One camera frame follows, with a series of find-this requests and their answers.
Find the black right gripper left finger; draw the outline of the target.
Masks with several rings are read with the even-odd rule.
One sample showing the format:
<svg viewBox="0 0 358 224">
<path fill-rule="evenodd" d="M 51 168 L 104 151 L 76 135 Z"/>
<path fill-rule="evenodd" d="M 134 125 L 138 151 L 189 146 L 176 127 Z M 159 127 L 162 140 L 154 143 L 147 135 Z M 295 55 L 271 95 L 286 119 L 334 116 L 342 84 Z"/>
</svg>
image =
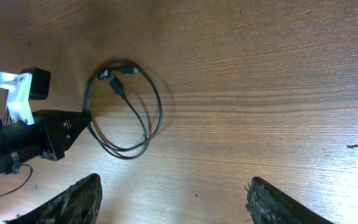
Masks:
<svg viewBox="0 0 358 224">
<path fill-rule="evenodd" d="M 95 224 L 102 197 L 101 178 L 93 173 L 33 211 L 5 223 Z"/>
</svg>

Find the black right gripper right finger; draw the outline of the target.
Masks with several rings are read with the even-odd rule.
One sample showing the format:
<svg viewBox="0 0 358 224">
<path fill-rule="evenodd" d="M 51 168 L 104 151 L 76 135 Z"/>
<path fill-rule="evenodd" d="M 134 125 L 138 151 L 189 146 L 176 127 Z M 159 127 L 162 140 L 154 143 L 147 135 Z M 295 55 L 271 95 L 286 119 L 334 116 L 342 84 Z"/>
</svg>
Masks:
<svg viewBox="0 0 358 224">
<path fill-rule="evenodd" d="M 245 208 L 254 223 L 332 224 L 261 177 L 253 177 L 245 190 Z"/>
</svg>

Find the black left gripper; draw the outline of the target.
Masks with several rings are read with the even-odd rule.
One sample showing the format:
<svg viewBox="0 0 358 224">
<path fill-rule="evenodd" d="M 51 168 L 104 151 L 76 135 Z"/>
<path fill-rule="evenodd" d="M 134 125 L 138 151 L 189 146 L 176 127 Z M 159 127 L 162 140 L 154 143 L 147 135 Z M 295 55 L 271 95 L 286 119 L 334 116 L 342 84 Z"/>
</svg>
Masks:
<svg viewBox="0 0 358 224">
<path fill-rule="evenodd" d="M 91 122 L 88 112 L 42 110 L 40 114 L 45 132 L 42 157 L 50 161 L 63 159 L 70 141 L 74 141 Z"/>
</svg>

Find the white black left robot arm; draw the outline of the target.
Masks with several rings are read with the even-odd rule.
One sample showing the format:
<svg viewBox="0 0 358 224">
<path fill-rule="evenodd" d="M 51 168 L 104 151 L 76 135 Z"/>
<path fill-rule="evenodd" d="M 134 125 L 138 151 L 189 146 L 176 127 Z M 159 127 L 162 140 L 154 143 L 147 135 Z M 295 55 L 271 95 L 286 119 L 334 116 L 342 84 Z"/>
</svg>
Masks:
<svg viewBox="0 0 358 224">
<path fill-rule="evenodd" d="M 0 120 L 0 174 L 17 173 L 19 165 L 38 156 L 50 161 L 64 158 L 91 122 L 85 112 L 38 110 L 33 116 L 34 124 L 17 121 L 3 126 Z"/>
</svg>

